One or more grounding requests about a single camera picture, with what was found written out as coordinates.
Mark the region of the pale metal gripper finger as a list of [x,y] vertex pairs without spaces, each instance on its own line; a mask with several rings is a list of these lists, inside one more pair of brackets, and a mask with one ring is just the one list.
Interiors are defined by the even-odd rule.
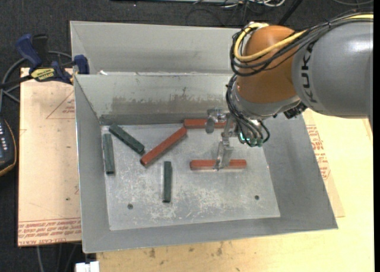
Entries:
[[214,164],[214,170],[219,171],[223,164],[223,153],[224,153],[224,145],[223,142],[220,141],[217,149],[216,162]]
[[234,148],[231,146],[222,146],[221,168],[227,167],[230,163]]

